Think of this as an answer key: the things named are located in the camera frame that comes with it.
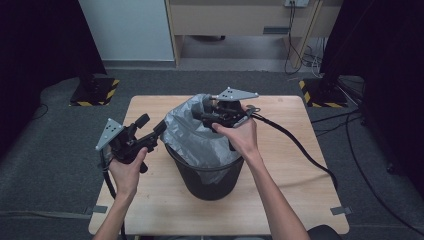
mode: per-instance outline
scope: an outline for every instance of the black stand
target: black stand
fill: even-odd
[[[301,88],[309,107],[347,107],[347,100],[337,85],[324,78],[303,79]]]
[[[80,84],[71,97],[72,106],[107,105],[117,86],[114,78],[94,78],[90,80],[80,79]]]

